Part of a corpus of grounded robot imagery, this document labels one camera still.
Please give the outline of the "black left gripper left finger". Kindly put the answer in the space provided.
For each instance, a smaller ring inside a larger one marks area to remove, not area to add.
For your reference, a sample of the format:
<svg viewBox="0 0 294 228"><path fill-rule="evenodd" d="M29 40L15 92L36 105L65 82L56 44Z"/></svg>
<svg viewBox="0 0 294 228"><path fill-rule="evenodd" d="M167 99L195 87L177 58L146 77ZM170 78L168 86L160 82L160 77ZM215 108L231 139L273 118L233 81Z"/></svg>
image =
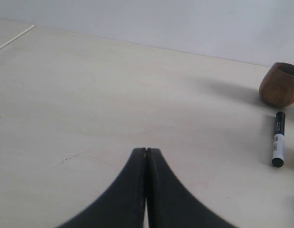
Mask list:
<svg viewBox="0 0 294 228"><path fill-rule="evenodd" d="M112 184L60 228L142 228L145 214L146 149L135 148Z"/></svg>

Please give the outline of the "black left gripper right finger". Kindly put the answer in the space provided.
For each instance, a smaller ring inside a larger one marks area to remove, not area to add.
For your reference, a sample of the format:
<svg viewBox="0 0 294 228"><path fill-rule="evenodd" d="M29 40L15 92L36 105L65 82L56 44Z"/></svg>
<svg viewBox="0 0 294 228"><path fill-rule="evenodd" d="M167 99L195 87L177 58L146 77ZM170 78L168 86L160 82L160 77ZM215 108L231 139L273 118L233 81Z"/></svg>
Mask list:
<svg viewBox="0 0 294 228"><path fill-rule="evenodd" d="M161 151L146 151L146 199L151 228L233 228L197 200L170 169Z"/></svg>

